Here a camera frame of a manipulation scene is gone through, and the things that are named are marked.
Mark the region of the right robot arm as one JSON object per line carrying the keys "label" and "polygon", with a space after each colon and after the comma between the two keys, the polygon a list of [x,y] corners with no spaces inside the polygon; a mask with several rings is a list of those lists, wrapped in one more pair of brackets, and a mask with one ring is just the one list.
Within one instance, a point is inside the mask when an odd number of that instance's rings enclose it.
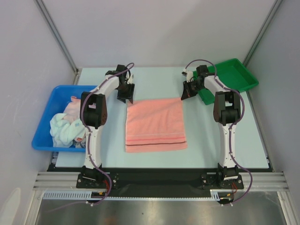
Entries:
{"label": "right robot arm", "polygon": [[192,98],[201,90],[209,90],[215,96],[213,118],[219,127],[221,148],[216,184],[220,188],[227,188],[238,178],[234,136],[236,124],[244,114],[244,108],[241,106],[243,101],[237,90],[230,89],[222,83],[217,73],[210,73],[206,65],[198,66],[196,72],[197,76],[194,76],[192,71],[183,69],[182,75],[186,80],[183,82],[181,100]]}

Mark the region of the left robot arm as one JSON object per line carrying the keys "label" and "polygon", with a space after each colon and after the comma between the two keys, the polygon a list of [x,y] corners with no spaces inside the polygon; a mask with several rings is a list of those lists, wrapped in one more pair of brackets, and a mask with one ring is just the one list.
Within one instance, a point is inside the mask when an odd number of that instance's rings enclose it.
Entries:
{"label": "left robot arm", "polygon": [[108,119],[106,99],[117,90],[117,99],[123,103],[133,103],[135,84],[130,69],[134,67],[131,62],[118,65],[115,70],[109,70],[104,80],[89,92],[81,95],[80,120],[85,127],[86,152],[81,175],[87,183],[97,188],[104,179],[110,177],[101,170],[101,134]]}

